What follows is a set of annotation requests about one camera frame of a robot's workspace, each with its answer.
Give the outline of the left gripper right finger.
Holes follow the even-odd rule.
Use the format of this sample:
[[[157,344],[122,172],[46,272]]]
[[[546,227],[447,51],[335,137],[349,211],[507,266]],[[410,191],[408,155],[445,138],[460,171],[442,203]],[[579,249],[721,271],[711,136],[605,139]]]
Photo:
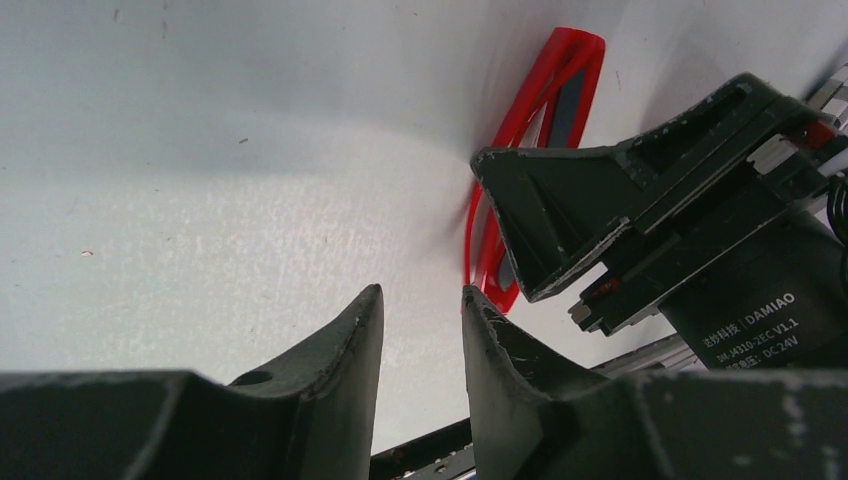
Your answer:
[[[840,370],[586,369],[462,299],[472,443],[482,479],[843,479]]]

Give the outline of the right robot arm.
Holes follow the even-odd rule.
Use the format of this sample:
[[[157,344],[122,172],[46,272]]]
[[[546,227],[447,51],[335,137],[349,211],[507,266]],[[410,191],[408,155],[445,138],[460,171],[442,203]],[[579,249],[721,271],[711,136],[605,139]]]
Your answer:
[[[810,99],[740,74],[613,146],[471,163],[520,290],[613,335],[660,314],[710,369],[847,363],[847,72]]]

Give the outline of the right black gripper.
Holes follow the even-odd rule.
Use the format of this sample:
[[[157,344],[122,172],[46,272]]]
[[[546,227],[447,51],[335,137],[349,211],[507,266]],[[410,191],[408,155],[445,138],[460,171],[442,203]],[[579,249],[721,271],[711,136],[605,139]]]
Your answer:
[[[471,162],[525,297],[602,262],[569,313],[610,335],[815,205],[847,136],[742,73],[671,120],[611,146],[486,148]]]

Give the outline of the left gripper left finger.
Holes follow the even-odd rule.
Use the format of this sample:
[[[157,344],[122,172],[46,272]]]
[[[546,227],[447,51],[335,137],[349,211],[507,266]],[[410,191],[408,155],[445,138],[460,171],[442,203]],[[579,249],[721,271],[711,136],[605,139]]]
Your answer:
[[[364,288],[223,385],[188,370],[5,373],[5,479],[365,479],[384,332]]]

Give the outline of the red frame sunglasses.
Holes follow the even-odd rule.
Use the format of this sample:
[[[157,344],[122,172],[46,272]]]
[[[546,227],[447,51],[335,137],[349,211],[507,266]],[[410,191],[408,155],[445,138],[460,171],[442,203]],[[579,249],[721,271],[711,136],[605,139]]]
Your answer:
[[[556,27],[522,82],[492,141],[494,147],[576,148],[586,128],[606,41],[585,30]],[[505,244],[482,188],[472,186],[463,241],[463,280],[502,312],[520,293]]]

